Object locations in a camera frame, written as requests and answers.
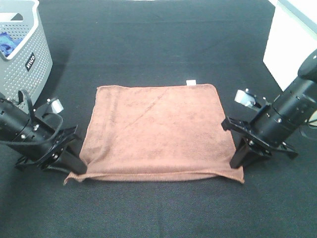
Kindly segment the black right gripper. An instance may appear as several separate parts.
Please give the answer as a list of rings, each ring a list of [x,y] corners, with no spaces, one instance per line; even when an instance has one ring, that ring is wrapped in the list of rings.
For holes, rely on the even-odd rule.
[[[298,152],[288,144],[269,144],[261,139],[251,128],[247,121],[226,117],[221,123],[223,130],[235,131],[241,136],[241,140],[229,164],[232,169],[247,167],[259,161],[268,159],[273,152],[285,153],[289,158],[294,159]]]

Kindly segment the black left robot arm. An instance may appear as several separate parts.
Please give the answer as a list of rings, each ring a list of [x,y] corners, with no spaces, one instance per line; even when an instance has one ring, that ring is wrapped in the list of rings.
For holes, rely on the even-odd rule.
[[[41,170],[84,174],[87,166],[72,150],[80,140],[77,127],[63,128],[58,98],[48,99],[34,108],[26,90],[18,92],[18,100],[0,96],[0,142],[21,154],[15,164],[19,170],[37,166]]]

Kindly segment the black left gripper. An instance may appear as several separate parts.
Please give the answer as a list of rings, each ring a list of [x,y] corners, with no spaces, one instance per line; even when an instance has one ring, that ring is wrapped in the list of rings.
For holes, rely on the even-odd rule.
[[[71,148],[80,139],[77,130],[77,126],[63,129],[50,142],[15,146],[14,149],[22,155],[15,167],[21,171],[28,166],[36,166],[42,170],[85,174],[87,166]]]

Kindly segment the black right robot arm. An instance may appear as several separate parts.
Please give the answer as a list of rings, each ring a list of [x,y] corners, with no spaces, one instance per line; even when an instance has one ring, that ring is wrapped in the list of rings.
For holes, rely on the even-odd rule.
[[[236,100],[258,113],[250,122],[226,117],[221,123],[223,130],[235,131],[241,136],[229,162],[231,168],[247,166],[275,152],[291,159],[297,157],[298,153],[285,140],[302,124],[316,121],[313,117],[317,111],[316,51],[303,61],[297,77],[273,103],[262,107],[254,95],[241,90]]]

